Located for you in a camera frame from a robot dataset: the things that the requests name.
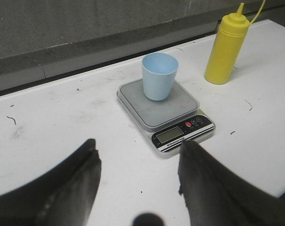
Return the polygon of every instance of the bottle nozzle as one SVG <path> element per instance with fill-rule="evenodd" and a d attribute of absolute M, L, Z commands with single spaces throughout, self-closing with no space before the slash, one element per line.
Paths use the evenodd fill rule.
<path fill-rule="evenodd" d="M 237 9 L 237 12 L 236 12 L 237 17 L 241 16 L 243 8 L 244 8 L 244 3 L 241 3 L 241 5 L 239 6 L 239 8 Z"/>

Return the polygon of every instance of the scale platform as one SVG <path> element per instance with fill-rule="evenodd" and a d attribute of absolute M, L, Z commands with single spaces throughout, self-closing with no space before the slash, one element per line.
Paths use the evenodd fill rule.
<path fill-rule="evenodd" d="M 183 140 L 202 142 L 215 129 L 199 102 L 176 81 L 162 101 L 144 95 L 142 79 L 121 85 L 117 96 L 153 148 L 167 157 L 179 152 Z"/>

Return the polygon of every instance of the bottle cap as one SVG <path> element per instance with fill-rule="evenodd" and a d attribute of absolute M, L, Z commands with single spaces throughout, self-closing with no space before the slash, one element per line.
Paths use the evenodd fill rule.
<path fill-rule="evenodd" d="M 236 13 L 230 13 L 222 18 L 220 29 L 232 35 L 245 35 L 250 22 L 242 14 L 244 3 L 241 3 Z"/>

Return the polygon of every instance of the light blue plastic cup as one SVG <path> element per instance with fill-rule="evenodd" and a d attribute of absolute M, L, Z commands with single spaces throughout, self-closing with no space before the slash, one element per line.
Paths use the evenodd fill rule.
<path fill-rule="evenodd" d="M 166 53 L 151 53 L 142 59 L 143 91 L 151 100 L 168 97 L 179 67 L 178 61 Z"/>

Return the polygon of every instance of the yellow squeeze bottle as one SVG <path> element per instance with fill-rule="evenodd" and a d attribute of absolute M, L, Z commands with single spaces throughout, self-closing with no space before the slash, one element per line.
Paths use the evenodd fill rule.
<path fill-rule="evenodd" d="M 236 13 L 222 18 L 205 70 L 205 79 L 214 84 L 228 81 L 246 37 L 250 22 L 242 14 L 244 3 Z"/>

